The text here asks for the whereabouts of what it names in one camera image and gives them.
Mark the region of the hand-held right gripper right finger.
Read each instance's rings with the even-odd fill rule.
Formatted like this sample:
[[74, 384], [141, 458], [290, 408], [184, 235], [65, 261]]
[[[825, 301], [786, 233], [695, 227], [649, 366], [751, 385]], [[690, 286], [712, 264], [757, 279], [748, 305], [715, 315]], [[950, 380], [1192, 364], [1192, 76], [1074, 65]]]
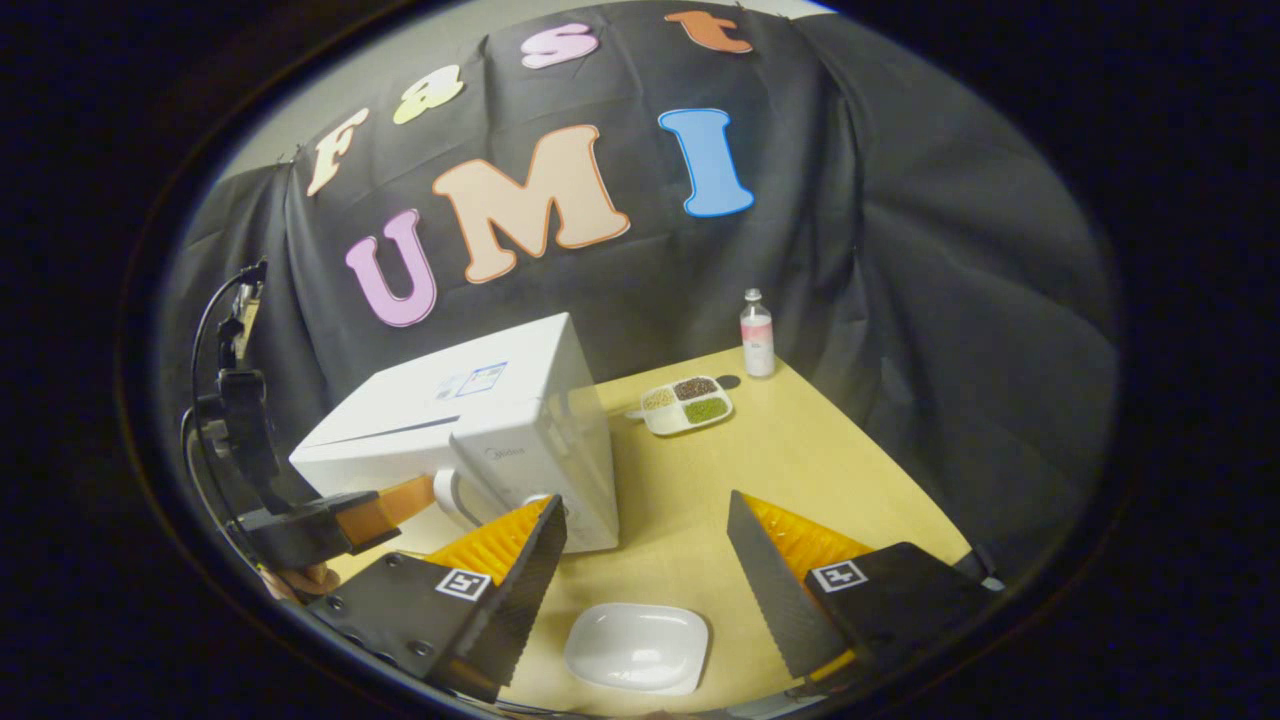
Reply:
[[873, 550], [732, 491], [727, 536], [791, 676], [883, 676], [927, 659], [995, 589], [911, 542]]

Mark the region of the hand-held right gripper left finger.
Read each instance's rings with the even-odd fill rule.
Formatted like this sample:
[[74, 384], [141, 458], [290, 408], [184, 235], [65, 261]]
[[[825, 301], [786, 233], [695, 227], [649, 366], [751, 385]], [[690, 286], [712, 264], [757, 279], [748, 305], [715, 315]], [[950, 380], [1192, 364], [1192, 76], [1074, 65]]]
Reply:
[[387, 552], [306, 609], [383, 664], [492, 703], [513, 679], [567, 536], [563, 500], [543, 496], [428, 556]]

